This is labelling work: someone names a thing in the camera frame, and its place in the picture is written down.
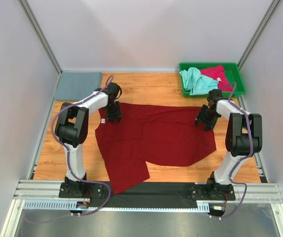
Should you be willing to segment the dark red t shirt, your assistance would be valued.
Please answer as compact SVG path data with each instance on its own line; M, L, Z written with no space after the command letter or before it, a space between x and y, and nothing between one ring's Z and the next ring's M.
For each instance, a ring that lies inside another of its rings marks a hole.
M106 119L95 130L114 194L147 180L147 163L191 166L216 151L213 131L195 125L199 107L122 103L119 122Z

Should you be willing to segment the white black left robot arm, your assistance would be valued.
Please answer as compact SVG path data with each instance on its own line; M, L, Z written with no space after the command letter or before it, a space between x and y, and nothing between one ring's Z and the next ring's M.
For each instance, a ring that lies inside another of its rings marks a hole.
M122 114L118 98L121 87L108 82L104 88L96 89L90 96L74 103L65 102L55 115L56 126L51 125L54 139L65 151L67 173L61 183L60 198L89 198L93 188L101 188L101 182L87 182L83 164L82 145L89 130L89 116L99 109L104 109L106 121L119 122Z

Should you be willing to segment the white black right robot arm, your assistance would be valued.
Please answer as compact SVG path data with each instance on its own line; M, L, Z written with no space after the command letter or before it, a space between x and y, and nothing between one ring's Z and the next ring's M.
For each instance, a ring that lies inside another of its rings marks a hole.
M219 118L226 118L227 153L200 192L213 200L234 200L233 178L246 160L262 149L262 116L245 111L230 97L223 97L220 89L211 90L207 102L196 116L195 125L202 124L204 131L212 131Z

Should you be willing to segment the teal t shirt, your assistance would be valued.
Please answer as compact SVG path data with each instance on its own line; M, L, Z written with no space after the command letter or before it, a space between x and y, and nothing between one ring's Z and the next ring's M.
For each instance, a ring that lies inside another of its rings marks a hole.
M182 81L182 88L190 96L199 96L208 94L213 89L218 89L218 81L203 75L195 67L179 72Z

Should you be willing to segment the folded grey blue t shirt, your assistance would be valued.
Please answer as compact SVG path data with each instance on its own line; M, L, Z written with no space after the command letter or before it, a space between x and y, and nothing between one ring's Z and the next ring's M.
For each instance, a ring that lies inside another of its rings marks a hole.
M99 88L101 81L101 72L65 71L61 74L54 100L80 101Z

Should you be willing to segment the pink t shirt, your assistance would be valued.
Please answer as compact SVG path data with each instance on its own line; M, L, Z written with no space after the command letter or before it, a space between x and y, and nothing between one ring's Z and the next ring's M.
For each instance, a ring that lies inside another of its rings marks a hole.
M205 75L217 81L218 89L227 92L231 92L233 90L232 85L229 83L227 77L225 76L225 69L222 65L201 69L200 72L202 75Z

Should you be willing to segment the green plastic tray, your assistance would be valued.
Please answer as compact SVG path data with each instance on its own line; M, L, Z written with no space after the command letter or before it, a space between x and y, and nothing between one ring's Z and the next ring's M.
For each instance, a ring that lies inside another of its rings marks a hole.
M231 62L191 62L191 63L179 63L179 71L188 70L190 67L195 67L199 70L206 69L210 67L215 67L222 65L225 69L225 76L227 77L229 83L234 87L234 82L236 83L236 89L232 97L239 97L246 93L246 88L241 77L238 65ZM222 91L223 96L228 97L230 92Z

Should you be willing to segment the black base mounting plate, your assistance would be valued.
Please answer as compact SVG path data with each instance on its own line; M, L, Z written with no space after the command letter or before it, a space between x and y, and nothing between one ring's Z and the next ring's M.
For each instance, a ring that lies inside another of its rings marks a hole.
M100 206L108 196L108 188L102 184L75 185L62 183L60 198L90 199L89 205ZM142 182L120 194L110 193L105 207L118 208L195 208L197 201L234 201L233 186L173 182Z

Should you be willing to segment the aluminium front frame rail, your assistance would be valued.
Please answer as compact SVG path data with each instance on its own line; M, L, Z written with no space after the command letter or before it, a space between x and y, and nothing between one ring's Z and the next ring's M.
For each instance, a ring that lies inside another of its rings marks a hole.
M57 199L62 180L20 180L15 199ZM244 198L246 203L283 203L275 183L248 183Z

